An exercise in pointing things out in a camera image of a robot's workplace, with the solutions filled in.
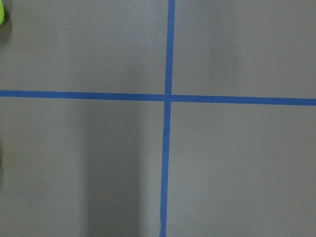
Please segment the yellow-green tennis ball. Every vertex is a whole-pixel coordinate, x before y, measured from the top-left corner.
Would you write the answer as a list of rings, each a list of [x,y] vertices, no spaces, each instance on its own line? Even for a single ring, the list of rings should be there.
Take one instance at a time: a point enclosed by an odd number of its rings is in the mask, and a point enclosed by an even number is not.
[[[0,26],[5,22],[5,9],[2,0],[0,0]]]

